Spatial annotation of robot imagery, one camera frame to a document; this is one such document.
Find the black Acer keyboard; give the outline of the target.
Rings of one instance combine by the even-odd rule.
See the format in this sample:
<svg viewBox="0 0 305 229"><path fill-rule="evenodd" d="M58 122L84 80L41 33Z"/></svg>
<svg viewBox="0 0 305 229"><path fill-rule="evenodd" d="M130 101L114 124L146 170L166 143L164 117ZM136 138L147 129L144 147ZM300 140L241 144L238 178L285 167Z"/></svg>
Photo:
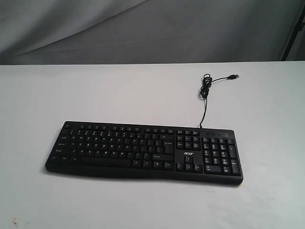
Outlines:
<svg viewBox="0 0 305 229"><path fill-rule="evenodd" d="M234 132L223 129L67 121L45 167L78 176L243 181Z"/></svg>

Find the black stand pole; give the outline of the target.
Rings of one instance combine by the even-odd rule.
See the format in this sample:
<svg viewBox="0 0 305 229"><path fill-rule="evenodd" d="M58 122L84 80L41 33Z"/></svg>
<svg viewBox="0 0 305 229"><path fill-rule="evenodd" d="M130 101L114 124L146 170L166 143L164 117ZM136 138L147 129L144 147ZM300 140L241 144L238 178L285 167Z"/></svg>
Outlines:
<svg viewBox="0 0 305 229"><path fill-rule="evenodd" d="M288 55L291 51L291 48L292 48L292 46L293 46L293 44L296 40L296 37L297 37L298 33L301 32L303 27L305 26L305 23L303 22L304 18L305 18L305 12L302 11L298 20L297 20L297 23L294 26L293 32L292 32L292 34L289 38L289 41L288 41L287 46L285 48L285 51L284 51L284 53L281 57L281 61L286 61L287 60L287 57L288 57Z"/></svg>

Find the grey fabric backdrop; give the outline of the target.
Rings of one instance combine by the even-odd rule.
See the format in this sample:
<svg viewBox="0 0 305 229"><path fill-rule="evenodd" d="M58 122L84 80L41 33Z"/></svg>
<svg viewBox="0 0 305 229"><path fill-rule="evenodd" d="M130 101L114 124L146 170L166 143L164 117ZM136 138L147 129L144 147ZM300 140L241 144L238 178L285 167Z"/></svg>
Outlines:
<svg viewBox="0 0 305 229"><path fill-rule="evenodd" d="M278 61L302 0L3 0L0 62Z"/></svg>

